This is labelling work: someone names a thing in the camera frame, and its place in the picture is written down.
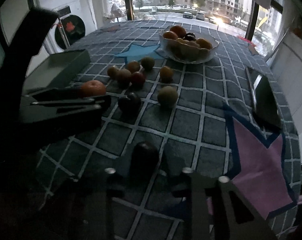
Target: metal bolt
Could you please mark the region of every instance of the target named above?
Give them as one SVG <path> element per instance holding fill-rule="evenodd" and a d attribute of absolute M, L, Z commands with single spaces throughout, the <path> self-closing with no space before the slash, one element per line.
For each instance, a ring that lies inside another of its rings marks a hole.
<path fill-rule="evenodd" d="M 186 174 L 189 174 L 189 173 L 193 173 L 193 170 L 191 168 L 189 168 L 189 167 L 184 167 L 182 169 L 182 172 L 186 173 Z"/>
<path fill-rule="evenodd" d="M 221 182 L 221 183 L 227 183 L 229 181 L 230 181 L 230 179 L 227 176 L 221 176 L 221 177 L 219 177 L 219 182 Z"/>
<path fill-rule="evenodd" d="M 114 174 L 116 172 L 116 170 L 114 168 L 106 168 L 104 171 L 107 174 Z"/>

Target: glass bowl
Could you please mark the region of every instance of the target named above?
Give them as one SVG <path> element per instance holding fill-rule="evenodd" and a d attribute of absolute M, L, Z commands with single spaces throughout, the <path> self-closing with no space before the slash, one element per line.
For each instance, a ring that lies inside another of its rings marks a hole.
<path fill-rule="evenodd" d="M 214 57 L 215 52 L 220 43 L 211 35 L 186 29 L 187 33 L 189 32 L 194 33 L 196 39 L 198 38 L 206 39 L 213 46 L 212 49 L 200 49 L 197 47 L 180 43 L 176 40 L 163 38 L 162 36 L 163 33 L 169 31 L 171 27 L 172 26 L 169 26 L 165 30 L 162 30 L 159 33 L 161 49 L 163 49 L 163 51 L 166 53 L 166 55 L 169 58 L 185 64 L 199 64 L 199 63 L 207 62 Z"/>

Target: road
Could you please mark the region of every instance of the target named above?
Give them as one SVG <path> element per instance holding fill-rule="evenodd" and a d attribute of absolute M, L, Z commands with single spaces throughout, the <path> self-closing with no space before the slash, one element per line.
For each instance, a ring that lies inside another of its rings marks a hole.
<path fill-rule="evenodd" d="M 242 36 L 245 37 L 245 31 L 242 29 L 239 29 L 237 27 L 234 27 L 232 25 L 228 24 L 213 24 L 206 19 L 206 21 L 196 20 L 195 16 L 193 16 L 193 19 L 186 19 L 182 17 L 181 13 L 172 13 L 172 12 L 158 12 L 156 15 L 150 15 L 147 14 L 148 17 L 153 18 L 154 20 L 162 20 L 162 21 L 172 21 L 172 22 L 180 22 L 180 23 L 186 23 L 186 24 L 196 24 L 202 27 L 206 27 L 209 29 L 219 30 L 221 32 L 233 35 L 233 36 Z"/>

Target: tablecloth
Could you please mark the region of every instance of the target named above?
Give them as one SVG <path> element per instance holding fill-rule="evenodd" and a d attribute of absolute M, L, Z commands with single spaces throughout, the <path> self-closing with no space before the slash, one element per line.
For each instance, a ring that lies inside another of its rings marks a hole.
<path fill-rule="evenodd" d="M 220 42 L 216 56 L 204 64 L 186 65 L 157 53 L 159 31 L 174 24 L 215 37 Z M 126 62 L 136 59 L 130 53 L 134 46 L 142 47 L 146 54 L 156 55 L 156 60 L 153 70 L 147 73 L 143 88 L 135 91 L 142 98 L 142 109 L 137 116 L 128 118 L 117 107 L 117 99 L 134 90 L 120 89 L 116 81 L 107 76 L 107 68 L 111 65 L 122 68 Z M 97 30 L 68 50 L 74 49 L 86 49 L 91 63 L 70 85 L 99 80 L 107 86 L 112 104 L 103 114 L 101 127 L 40 150 L 37 176 L 46 196 L 52 195 L 68 176 L 92 175 L 110 159 L 125 154 L 128 143 L 144 140 L 151 141 L 160 155 L 164 146 L 170 145 L 188 167 L 205 176 L 225 174 L 232 167 L 232 152 L 221 110 L 223 104 L 250 121 L 264 137 L 271 134 L 261 130 L 252 118 L 245 74 L 245 66 L 249 66 L 264 73 L 273 89 L 287 145 L 283 173 L 298 197 L 301 172 L 299 141 L 288 104 L 270 68 L 261 56 L 252 56 L 245 41 L 198 25 L 145 20 L 123 22 Z M 179 94 L 177 105 L 172 110 L 161 109 L 157 102 L 157 92 L 167 85 L 159 80 L 159 70 L 165 65 L 174 69 L 170 85 L 176 87 Z M 129 191 L 124 198 L 114 199 L 116 239 L 182 239 L 182 221 L 163 214 L 166 207 L 180 201 L 168 191 L 165 173 L 160 166 L 151 180 L 141 185 L 141 192 Z M 286 236 L 295 214 L 296 208 L 293 208 L 268 220 L 280 239 Z"/>

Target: parked car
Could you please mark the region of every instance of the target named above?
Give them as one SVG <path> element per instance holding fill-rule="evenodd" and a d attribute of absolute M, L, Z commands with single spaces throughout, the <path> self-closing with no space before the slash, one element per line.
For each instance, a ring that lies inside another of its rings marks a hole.
<path fill-rule="evenodd" d="M 156 14 L 157 11 L 158 11 L 158 8 L 156 6 L 153 6 L 150 11 L 150 14 Z"/>
<path fill-rule="evenodd" d="M 204 13 L 198 12 L 196 14 L 196 19 L 204 21 Z"/>
<path fill-rule="evenodd" d="M 193 19 L 193 14 L 190 13 L 190 12 L 184 12 L 183 13 L 183 18 Z"/>

